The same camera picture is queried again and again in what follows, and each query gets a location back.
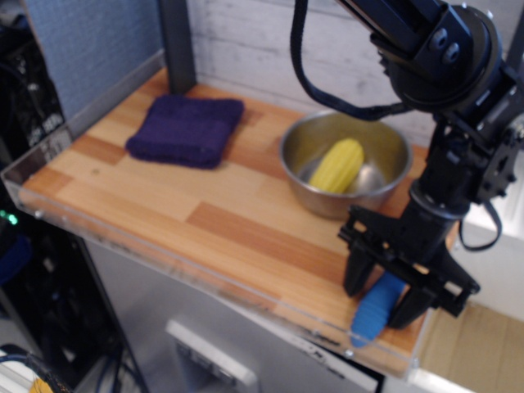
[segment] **floor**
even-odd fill
[[[524,322],[480,305],[455,318],[436,311],[421,367],[477,393],[512,393],[524,386]]]

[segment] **wooden shelf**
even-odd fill
[[[337,237],[342,222],[305,210],[278,159],[281,136],[303,114],[199,85],[188,95],[237,97],[246,104],[220,167],[131,158],[125,142],[155,97],[167,92],[161,71],[33,175],[20,192],[25,206],[197,280],[214,294],[254,305],[331,349],[351,349],[347,329],[359,299],[349,299],[341,285],[347,258]],[[383,213],[402,211],[425,154],[414,148],[413,168]],[[423,317],[405,330],[387,329],[377,346],[356,350],[355,358],[403,373],[422,325]]]

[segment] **green light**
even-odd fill
[[[11,225],[18,224],[18,218],[11,213],[7,213],[5,210],[0,210],[0,219],[6,219]]]

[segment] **black strap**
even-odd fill
[[[388,115],[398,115],[411,111],[411,108],[399,102],[389,106],[357,107],[338,97],[316,88],[305,76],[302,66],[302,39],[305,26],[305,16],[308,10],[308,0],[295,1],[295,15],[291,27],[291,60],[302,88],[316,102],[328,106],[336,111],[346,113],[361,120],[379,120]]]
[[[497,210],[495,210],[495,208],[493,207],[493,205],[491,205],[491,202],[484,202],[483,204],[484,208],[486,209],[486,211],[488,212],[488,214],[490,215],[491,219],[493,220],[496,228],[497,228],[497,235],[495,237],[495,239],[490,242],[490,243],[487,243],[483,246],[468,246],[465,242],[464,242],[464,237],[463,237],[463,220],[460,221],[460,224],[458,226],[458,235],[460,236],[460,241],[462,242],[462,245],[463,247],[468,250],[468,251],[485,251],[487,250],[488,248],[492,247],[500,238],[500,235],[502,235],[502,221],[500,221],[500,217],[497,213]]]

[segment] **blue object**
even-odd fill
[[[387,325],[391,311],[404,286],[405,282],[400,278],[384,272],[360,302],[351,324],[351,331],[366,340],[373,341]],[[351,344],[361,348],[367,342],[358,337],[351,337]]]
[[[18,236],[13,246],[0,256],[0,285],[15,277],[32,256],[29,240],[26,237]]]

